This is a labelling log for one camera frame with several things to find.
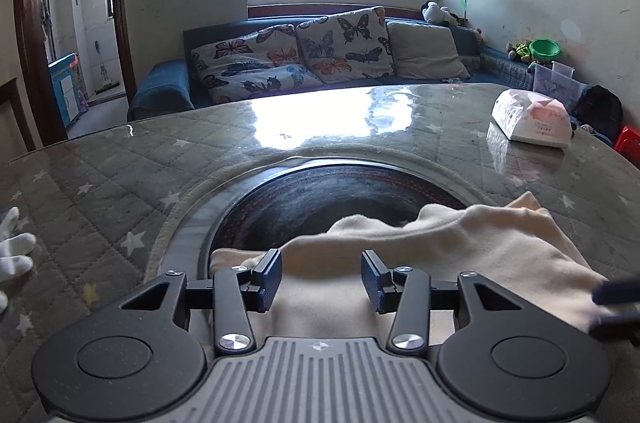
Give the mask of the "black round hotplate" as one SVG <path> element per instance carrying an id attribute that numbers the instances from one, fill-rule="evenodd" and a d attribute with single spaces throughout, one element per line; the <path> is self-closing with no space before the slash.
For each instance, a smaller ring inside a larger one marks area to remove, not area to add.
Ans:
<path id="1" fill-rule="evenodd" d="M 354 159 L 310 161 L 222 202 L 201 246 L 196 276 L 208 276 L 210 255 L 222 247 L 282 247 L 300 235 L 326 232 L 352 215 L 401 227 L 432 203 L 455 210 L 470 205 L 431 178 L 395 165 Z"/>

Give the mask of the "butterfly pillow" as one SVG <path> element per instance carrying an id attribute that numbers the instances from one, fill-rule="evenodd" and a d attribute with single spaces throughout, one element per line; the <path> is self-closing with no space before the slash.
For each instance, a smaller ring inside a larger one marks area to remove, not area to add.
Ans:
<path id="1" fill-rule="evenodd" d="M 303 65 L 292 24 L 200 46 L 192 50 L 191 62 L 216 105 L 322 86 Z"/>
<path id="2" fill-rule="evenodd" d="M 296 27 L 306 67 L 326 84 L 394 76 L 385 8 L 375 6 Z"/>

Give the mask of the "cream beige garment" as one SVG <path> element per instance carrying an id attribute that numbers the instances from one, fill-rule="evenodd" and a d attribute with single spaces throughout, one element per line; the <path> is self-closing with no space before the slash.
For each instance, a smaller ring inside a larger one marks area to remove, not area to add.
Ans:
<path id="1" fill-rule="evenodd" d="M 372 249 L 387 267 L 409 265 L 435 280 L 462 271 L 481 275 L 588 331 L 612 311 L 592 302 L 605 279 L 587 264 L 550 213 L 526 192 L 507 206 L 464 210 L 427 204 L 415 221 L 392 227 L 362 215 L 281 247 L 282 281 L 268 313 L 251 313 L 256 339 L 267 336 L 386 339 L 392 316 L 378 316 L 360 278 L 360 255 Z"/>

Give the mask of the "clear plastic storage box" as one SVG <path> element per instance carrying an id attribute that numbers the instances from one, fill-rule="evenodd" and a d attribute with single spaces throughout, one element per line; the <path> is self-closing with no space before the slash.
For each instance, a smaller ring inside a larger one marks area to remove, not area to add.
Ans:
<path id="1" fill-rule="evenodd" d="M 568 113 L 574 111 L 585 89 L 586 85 L 573 76 L 541 64 L 534 65 L 533 91 L 561 102 Z"/>

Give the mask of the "panda plush toy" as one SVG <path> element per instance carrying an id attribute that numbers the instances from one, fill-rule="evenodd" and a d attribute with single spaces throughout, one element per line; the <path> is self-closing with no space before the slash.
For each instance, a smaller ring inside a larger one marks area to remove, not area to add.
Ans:
<path id="1" fill-rule="evenodd" d="M 421 13 L 428 24 L 448 24 L 448 26 L 456 26 L 458 24 L 457 17 L 450 13 L 449 8 L 440 6 L 435 1 L 423 4 Z"/>

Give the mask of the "black backpack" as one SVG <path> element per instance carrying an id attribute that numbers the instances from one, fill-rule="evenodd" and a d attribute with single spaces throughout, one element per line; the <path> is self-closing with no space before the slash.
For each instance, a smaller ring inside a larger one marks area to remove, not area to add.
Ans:
<path id="1" fill-rule="evenodd" d="M 613 146 L 623 125 L 623 105 L 607 88 L 589 85 L 582 91 L 573 117 L 580 125 L 589 125 Z"/>

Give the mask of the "butterfly pillow left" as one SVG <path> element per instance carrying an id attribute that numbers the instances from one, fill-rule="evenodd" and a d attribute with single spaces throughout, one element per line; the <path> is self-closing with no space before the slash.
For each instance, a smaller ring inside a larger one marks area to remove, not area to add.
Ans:
<path id="1" fill-rule="evenodd" d="M 200 46 L 192 50 L 191 62 L 216 105 L 322 86 L 303 65 L 292 24 Z"/>

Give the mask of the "beige cushion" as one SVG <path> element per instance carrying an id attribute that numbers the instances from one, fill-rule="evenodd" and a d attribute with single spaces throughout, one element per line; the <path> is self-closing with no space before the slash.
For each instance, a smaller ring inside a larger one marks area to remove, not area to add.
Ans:
<path id="1" fill-rule="evenodd" d="M 390 21 L 387 31 L 396 72 L 400 76 L 430 81 L 470 76 L 449 28 Z"/>

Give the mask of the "red plastic stool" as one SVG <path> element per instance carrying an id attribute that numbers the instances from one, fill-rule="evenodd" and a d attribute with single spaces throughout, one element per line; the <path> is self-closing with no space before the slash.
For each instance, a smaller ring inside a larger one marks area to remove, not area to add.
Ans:
<path id="1" fill-rule="evenodd" d="M 614 150 L 640 168 L 640 130 L 630 125 L 625 125 L 620 131 Z"/>

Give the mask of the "blue toy cabinet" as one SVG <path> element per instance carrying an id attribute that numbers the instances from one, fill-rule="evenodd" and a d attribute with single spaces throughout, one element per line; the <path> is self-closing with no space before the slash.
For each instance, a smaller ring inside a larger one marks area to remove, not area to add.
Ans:
<path id="1" fill-rule="evenodd" d="M 88 111 L 87 99 L 81 85 L 78 56 L 69 53 L 49 65 L 54 97 L 64 128 L 68 128 Z"/>

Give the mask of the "white cotton glove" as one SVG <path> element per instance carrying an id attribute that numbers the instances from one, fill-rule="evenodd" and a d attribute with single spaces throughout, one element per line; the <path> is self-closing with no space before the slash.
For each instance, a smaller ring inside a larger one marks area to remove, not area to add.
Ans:
<path id="1" fill-rule="evenodd" d="M 20 220 L 20 209 L 12 206 L 1 221 L 1 284 L 27 275 L 34 267 L 30 253 L 35 249 L 37 239 L 30 232 L 15 235 Z"/>

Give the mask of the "white pink tissue pack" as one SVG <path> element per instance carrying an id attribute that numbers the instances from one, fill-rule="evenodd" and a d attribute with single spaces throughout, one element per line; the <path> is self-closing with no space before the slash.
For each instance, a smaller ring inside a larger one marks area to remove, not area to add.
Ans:
<path id="1" fill-rule="evenodd" d="M 503 91 L 491 117 L 510 142 L 564 149 L 573 136 L 562 102 L 533 91 Z"/>

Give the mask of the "quilted grey star tablecloth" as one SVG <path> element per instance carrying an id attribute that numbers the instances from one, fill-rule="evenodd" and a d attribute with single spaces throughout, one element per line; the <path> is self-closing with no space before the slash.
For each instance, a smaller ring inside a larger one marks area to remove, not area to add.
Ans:
<path id="1" fill-rule="evenodd" d="M 495 84 L 345 88 L 169 114 L 44 148 L 1 168 L 1 204 L 37 239 L 1 318 L 1 417 L 46 417 L 30 362 L 50 334 L 142 284 L 186 196 L 280 162 L 343 157 L 442 177 L 472 201 L 531 192 L 590 266 L 639 270 L 639 173 L 596 137 L 565 150 L 509 144 Z"/>

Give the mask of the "green plastic bowl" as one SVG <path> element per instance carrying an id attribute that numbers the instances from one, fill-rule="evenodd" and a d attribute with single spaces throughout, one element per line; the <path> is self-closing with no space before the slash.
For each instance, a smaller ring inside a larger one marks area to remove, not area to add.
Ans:
<path id="1" fill-rule="evenodd" d="M 549 39 L 536 39 L 529 43 L 530 56 L 535 60 L 549 62 L 562 55 L 562 48 L 558 43 Z"/>

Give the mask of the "butterfly pillow right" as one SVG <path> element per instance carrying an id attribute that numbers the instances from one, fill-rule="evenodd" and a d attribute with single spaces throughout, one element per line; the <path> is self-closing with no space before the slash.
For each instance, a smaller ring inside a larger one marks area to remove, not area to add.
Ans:
<path id="1" fill-rule="evenodd" d="M 385 8 L 375 6 L 296 27 L 306 67 L 326 84 L 394 76 Z"/>

